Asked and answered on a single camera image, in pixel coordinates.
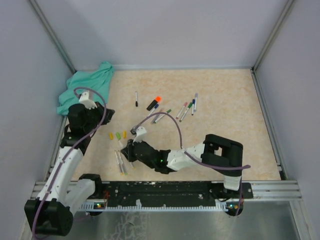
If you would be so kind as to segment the small black marker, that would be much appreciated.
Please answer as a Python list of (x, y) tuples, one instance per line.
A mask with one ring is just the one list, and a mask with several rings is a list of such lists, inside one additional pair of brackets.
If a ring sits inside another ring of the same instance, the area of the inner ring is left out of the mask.
[(135, 107), (138, 107), (139, 103), (138, 103), (138, 92), (135, 92)]

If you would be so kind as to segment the purple cap pen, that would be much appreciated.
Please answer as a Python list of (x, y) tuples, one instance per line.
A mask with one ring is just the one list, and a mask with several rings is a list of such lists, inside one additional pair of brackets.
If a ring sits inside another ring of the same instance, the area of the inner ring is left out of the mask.
[(159, 116), (160, 116), (160, 114), (157, 114), (154, 118), (153, 118), (153, 120), (151, 121), (151, 124), (155, 124), (155, 122), (156, 122), (156, 120), (159, 118)]

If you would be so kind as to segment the dark green cap pen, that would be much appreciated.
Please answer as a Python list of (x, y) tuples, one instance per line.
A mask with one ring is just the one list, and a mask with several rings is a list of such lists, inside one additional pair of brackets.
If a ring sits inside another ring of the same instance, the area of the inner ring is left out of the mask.
[[(166, 111), (166, 114), (168, 115), (172, 110), (171, 109), (168, 109)], [(165, 114), (160, 114), (160, 116), (158, 117), (158, 119), (155, 121), (155, 124), (160, 121), (163, 117), (165, 117), (166, 115)]]

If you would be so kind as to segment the black orange highlighter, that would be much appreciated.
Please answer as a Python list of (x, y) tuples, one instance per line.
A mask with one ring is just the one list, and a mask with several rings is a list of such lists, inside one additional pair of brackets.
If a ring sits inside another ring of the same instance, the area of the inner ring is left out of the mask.
[(160, 101), (161, 101), (161, 97), (160, 97), (160, 96), (157, 96), (157, 97), (148, 105), (148, 107), (146, 108), (146, 110), (147, 110), (147, 111), (151, 111), (151, 110), (156, 106), (156, 104), (158, 104)]

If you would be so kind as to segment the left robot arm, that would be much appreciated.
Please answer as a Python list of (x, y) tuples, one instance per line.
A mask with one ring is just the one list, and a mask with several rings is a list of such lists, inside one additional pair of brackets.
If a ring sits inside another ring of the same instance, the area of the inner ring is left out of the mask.
[(69, 107), (68, 125), (53, 170), (37, 197), (24, 205), (33, 237), (66, 236), (81, 205), (90, 197), (97, 199), (103, 195), (104, 186), (98, 174), (83, 174), (71, 191), (68, 187), (92, 136), (101, 125), (111, 121), (114, 113), (99, 102), (91, 108), (81, 103)]

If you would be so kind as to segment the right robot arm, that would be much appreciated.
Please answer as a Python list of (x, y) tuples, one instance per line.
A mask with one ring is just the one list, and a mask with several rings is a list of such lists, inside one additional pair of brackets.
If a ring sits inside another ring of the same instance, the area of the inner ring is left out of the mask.
[(243, 150), (237, 141), (207, 134), (202, 143), (180, 150), (156, 150), (143, 140), (129, 139), (120, 152), (129, 162), (139, 161), (165, 175), (196, 165), (213, 169), (224, 176), (224, 194), (235, 198), (241, 192)]

